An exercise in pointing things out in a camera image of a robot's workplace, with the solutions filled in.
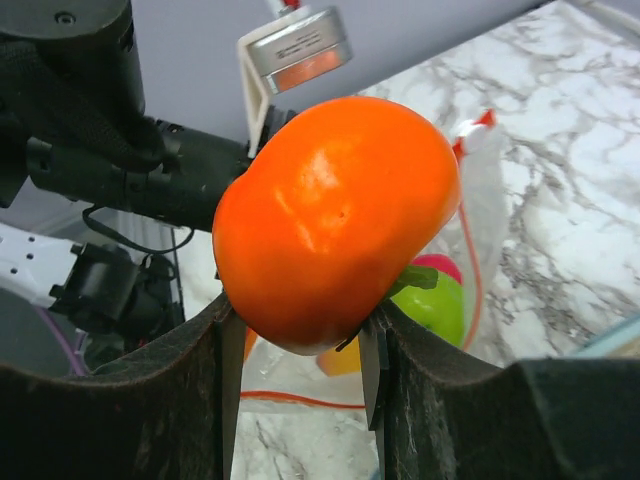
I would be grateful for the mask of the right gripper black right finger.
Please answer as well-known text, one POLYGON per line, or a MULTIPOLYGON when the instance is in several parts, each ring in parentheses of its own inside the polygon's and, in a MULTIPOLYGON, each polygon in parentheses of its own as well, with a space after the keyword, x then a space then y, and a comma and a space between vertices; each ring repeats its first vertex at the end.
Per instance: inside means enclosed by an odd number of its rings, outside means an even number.
POLYGON ((359 333, 385 479, 635 479, 639 364, 542 358, 499 368, 393 303, 359 333))

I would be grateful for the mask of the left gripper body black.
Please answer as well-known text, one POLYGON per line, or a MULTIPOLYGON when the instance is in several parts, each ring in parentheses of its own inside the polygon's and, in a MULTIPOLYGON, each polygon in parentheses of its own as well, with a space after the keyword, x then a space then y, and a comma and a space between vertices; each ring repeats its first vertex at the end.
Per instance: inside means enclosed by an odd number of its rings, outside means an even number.
POLYGON ((72 201, 209 231, 222 194, 251 163, 248 147, 166 121, 156 125, 169 161, 151 172, 128 172, 84 149, 32 139, 28 173, 37 188, 72 201))

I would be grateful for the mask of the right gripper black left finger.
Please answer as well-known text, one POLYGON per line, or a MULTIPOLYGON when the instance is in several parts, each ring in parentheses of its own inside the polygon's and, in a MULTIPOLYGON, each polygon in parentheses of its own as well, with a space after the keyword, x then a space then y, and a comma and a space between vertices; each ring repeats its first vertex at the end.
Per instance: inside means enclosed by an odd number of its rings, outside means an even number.
POLYGON ((5 479, 226 479, 245 325, 225 295, 92 376, 1 369, 5 479))

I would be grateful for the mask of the yellow orange toy peach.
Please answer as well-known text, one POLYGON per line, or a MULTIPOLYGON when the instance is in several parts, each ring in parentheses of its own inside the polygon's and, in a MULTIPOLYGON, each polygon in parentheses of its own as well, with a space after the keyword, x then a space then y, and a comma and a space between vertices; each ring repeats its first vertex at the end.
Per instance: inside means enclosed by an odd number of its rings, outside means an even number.
POLYGON ((359 372, 361 362, 358 339, 354 338, 341 351, 329 350, 318 355, 316 364, 329 377, 359 372))

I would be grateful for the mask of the clear zip bag orange zipper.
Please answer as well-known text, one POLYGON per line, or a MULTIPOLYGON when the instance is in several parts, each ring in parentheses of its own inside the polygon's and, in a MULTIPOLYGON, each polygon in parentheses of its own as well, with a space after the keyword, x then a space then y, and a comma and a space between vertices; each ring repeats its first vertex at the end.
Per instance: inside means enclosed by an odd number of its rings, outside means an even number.
MULTIPOLYGON (((435 278, 433 288, 406 286, 393 302, 417 323, 468 349, 484 313, 507 233, 500 153, 504 132, 488 109, 453 133, 462 202, 451 220, 417 255, 413 266, 435 278)), ((240 397, 257 408, 279 405, 362 409, 365 406, 359 341, 313 357, 286 352, 249 331, 240 397)))

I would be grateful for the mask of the green toy apple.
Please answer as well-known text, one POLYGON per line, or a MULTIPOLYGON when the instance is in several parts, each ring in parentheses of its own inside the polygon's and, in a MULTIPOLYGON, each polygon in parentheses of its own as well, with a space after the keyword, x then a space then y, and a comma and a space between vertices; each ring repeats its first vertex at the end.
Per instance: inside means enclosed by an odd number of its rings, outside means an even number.
POLYGON ((447 342, 462 346, 465 335, 464 292, 453 277, 439 272, 434 288, 406 286, 391 300, 416 323, 447 342))

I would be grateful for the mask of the orange toy persimmon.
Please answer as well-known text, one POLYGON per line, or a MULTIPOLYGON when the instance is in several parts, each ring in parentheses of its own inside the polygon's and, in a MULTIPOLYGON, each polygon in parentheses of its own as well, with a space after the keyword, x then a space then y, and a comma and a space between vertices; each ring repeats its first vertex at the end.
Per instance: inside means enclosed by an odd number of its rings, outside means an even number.
POLYGON ((295 116, 223 194, 223 289, 259 336, 314 355, 352 336, 453 216, 447 138, 408 107, 349 96, 295 116))

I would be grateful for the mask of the red toy apple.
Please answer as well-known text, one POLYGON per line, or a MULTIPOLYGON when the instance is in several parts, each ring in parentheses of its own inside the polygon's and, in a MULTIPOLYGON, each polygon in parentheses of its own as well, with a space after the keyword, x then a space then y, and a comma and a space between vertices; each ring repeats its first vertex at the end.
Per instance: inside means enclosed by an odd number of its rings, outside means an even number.
POLYGON ((412 264, 421 267, 433 268, 440 273, 454 279, 459 285, 463 284, 463 275, 456 263, 444 254, 422 254, 412 260, 412 264))

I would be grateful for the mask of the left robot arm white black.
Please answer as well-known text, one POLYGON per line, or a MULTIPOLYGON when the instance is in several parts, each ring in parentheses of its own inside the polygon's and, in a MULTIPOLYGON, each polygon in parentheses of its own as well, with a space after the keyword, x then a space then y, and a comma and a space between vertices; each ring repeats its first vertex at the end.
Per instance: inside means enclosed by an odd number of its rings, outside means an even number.
POLYGON ((85 225, 109 239, 79 244, 1 229, 1 286, 128 349, 175 328, 177 272, 94 218, 103 208, 190 231, 211 228, 227 187, 250 163, 246 145, 145 113, 127 1, 5 1, 1 5, 1 204, 26 180, 83 201, 85 225))

